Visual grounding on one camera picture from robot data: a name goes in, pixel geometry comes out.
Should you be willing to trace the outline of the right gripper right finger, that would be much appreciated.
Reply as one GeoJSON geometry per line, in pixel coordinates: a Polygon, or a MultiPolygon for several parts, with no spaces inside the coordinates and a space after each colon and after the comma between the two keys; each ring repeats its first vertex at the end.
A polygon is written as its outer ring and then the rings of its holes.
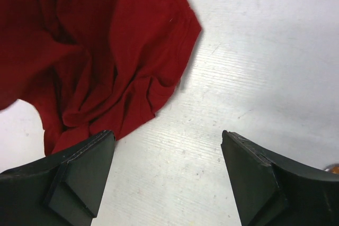
{"type": "Polygon", "coordinates": [[[338,225],[338,175],[223,131],[222,153],[242,225],[338,225]]]}

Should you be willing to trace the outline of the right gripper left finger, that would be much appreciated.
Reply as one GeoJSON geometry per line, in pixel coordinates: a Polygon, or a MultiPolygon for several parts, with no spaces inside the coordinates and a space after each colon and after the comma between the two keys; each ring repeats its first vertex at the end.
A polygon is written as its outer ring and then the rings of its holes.
{"type": "Polygon", "coordinates": [[[102,131],[70,148],[1,173],[1,225],[91,225],[115,149],[102,131]]]}

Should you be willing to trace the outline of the red cloth garment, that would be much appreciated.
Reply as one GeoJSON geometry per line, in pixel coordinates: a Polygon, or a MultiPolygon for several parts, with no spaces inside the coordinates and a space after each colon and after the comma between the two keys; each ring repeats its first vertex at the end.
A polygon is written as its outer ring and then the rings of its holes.
{"type": "Polygon", "coordinates": [[[37,109],[46,155],[122,138],[172,96],[200,32],[187,0],[1,0],[1,109],[37,109]]]}

